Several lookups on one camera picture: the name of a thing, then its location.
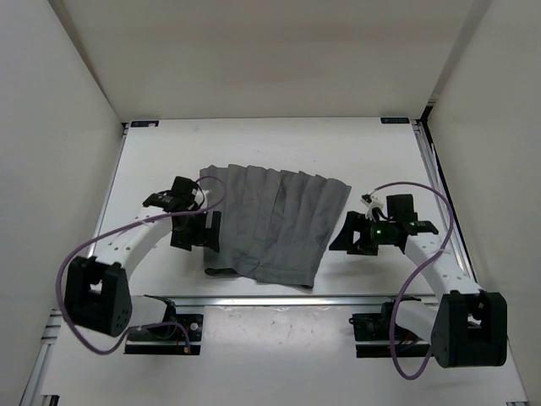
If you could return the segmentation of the grey pleated skirt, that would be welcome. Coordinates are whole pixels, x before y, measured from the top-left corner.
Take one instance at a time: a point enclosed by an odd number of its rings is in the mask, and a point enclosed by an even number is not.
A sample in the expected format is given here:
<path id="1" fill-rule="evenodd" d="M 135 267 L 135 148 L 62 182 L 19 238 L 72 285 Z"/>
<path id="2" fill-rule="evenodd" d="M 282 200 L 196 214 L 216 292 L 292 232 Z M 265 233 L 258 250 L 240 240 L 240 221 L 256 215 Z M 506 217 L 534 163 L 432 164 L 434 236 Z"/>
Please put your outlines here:
<path id="1" fill-rule="evenodd" d="M 225 200 L 219 252 L 204 251 L 205 273 L 311 289 L 351 187 L 339 179 L 256 166 L 199 171 L 209 197 Z"/>

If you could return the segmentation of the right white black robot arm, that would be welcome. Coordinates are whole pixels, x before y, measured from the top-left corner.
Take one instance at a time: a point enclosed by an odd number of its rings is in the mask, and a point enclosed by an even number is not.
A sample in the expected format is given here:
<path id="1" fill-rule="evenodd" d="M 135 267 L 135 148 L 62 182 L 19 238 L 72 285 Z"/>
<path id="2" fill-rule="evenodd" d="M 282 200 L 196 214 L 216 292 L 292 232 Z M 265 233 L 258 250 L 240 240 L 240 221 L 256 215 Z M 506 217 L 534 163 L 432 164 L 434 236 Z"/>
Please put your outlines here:
<path id="1" fill-rule="evenodd" d="M 350 211 L 331 243 L 331 251 L 376 256 L 382 246 L 397 247 L 428 283 L 438 306 L 402 296 L 381 306 L 376 314 L 354 314 L 358 342 L 394 338 L 406 350 L 408 337 L 419 339 L 443 368 L 499 367 L 507 358 L 507 304 L 466 275 L 429 220 L 421 220 L 411 195 L 390 195 L 387 213 L 372 196 L 364 195 L 367 212 Z"/>

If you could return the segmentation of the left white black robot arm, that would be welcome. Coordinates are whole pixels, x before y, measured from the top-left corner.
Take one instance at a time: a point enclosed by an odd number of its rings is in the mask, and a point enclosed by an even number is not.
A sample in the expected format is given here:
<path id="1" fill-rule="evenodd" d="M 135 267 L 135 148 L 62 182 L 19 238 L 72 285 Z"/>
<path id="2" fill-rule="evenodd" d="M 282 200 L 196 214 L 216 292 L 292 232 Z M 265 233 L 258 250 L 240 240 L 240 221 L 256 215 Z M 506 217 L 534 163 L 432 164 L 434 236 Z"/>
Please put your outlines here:
<path id="1" fill-rule="evenodd" d="M 170 189 L 150 194 L 127 225 L 100 236 L 104 245 L 84 257 L 76 249 L 58 273 L 57 296 L 69 328 L 81 327 L 109 337 L 150 329 L 168 338 L 179 325 L 169 299 L 134 295 L 129 281 L 143 259 L 164 238 L 173 248 L 220 250 L 221 213 L 226 185 L 206 175 L 176 177 Z"/>

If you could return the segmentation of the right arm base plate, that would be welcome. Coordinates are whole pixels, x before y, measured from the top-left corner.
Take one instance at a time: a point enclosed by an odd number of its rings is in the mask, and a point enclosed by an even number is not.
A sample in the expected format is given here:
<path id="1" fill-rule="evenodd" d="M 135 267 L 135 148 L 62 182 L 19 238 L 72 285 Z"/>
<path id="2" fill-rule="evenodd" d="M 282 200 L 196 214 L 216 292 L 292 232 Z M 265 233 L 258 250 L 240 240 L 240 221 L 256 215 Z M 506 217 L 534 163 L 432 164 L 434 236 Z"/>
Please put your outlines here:
<path id="1" fill-rule="evenodd" d="M 390 321 L 395 300 L 384 302 L 378 312 L 354 313 L 348 319 L 352 326 L 357 359 L 390 359 Z M 423 358 L 429 345 L 413 332 L 395 327 L 398 358 Z"/>

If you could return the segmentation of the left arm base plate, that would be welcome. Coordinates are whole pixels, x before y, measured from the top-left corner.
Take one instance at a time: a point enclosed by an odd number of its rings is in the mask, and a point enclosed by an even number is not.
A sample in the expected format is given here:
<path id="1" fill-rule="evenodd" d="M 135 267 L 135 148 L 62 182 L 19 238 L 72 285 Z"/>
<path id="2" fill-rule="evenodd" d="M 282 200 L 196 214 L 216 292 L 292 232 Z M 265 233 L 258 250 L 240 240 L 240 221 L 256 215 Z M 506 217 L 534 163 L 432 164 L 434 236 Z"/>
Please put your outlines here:
<path id="1" fill-rule="evenodd" d="M 163 321 L 167 326 L 140 329 L 131 332 L 124 344 L 126 355 L 200 355 L 204 315 L 193 311 L 179 312 L 173 301 L 161 298 L 167 304 Z"/>

